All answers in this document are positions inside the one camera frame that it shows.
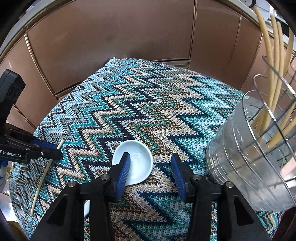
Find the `wooden chopstick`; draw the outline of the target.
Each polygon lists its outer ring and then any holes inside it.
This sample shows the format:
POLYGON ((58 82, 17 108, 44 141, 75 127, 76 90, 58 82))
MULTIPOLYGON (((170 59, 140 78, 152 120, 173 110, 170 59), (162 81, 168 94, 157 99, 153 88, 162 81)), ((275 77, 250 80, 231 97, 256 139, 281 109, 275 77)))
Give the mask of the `wooden chopstick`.
POLYGON ((52 162, 53 162, 53 159, 50 159, 48 161, 48 164, 46 165, 46 168, 43 171, 43 174, 41 176, 41 179, 39 180, 39 183, 38 183, 38 186, 37 186, 37 190, 36 190, 35 195, 34 195, 34 200, 33 200, 33 204, 32 204, 32 207, 31 207, 31 211, 30 211, 30 217, 32 217, 33 214, 34 214, 34 209, 35 209, 35 206, 36 206, 36 203, 37 203, 37 198, 38 198, 39 192, 41 190, 41 187, 42 187, 44 178, 46 177, 46 174, 49 171, 49 168, 50 168, 52 162))

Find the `white ceramic spoon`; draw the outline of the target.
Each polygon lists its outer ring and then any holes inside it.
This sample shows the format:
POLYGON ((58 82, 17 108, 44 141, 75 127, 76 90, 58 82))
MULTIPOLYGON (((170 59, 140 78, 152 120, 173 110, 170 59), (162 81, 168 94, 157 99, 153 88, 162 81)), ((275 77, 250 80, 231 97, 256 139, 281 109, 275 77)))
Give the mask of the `white ceramic spoon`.
POLYGON ((146 145, 136 140, 122 142, 115 149, 109 171, 85 186, 90 194, 86 194, 84 216, 90 212, 92 197, 101 195, 107 202, 118 202, 126 186, 139 184, 148 178, 152 166, 152 154, 146 145))

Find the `lower brown cabinets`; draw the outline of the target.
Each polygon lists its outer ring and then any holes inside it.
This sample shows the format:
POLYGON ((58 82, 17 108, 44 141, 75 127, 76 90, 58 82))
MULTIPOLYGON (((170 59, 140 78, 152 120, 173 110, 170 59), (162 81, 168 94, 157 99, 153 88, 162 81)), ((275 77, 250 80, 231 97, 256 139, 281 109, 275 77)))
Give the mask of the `lower brown cabinets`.
POLYGON ((247 1, 1 1, 1 70, 26 87, 8 123, 33 132, 109 59, 188 68, 247 91, 265 53, 247 1))

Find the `zigzag woven table mat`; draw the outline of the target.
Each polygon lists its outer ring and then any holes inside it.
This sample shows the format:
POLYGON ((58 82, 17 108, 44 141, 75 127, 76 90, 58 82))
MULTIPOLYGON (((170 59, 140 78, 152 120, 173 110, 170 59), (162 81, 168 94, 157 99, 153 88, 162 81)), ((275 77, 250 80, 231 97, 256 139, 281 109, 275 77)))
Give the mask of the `zigzag woven table mat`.
POLYGON ((34 135, 62 144, 63 159, 44 178, 48 160, 15 163, 10 195, 27 238, 70 181, 90 182, 106 173, 126 140, 145 144, 153 168, 144 182, 125 189, 110 205, 116 240, 185 240, 191 204, 179 198, 171 173, 178 153, 195 174, 207 176, 205 150, 241 100, 242 92, 206 75, 142 59, 109 60, 64 97, 34 135))

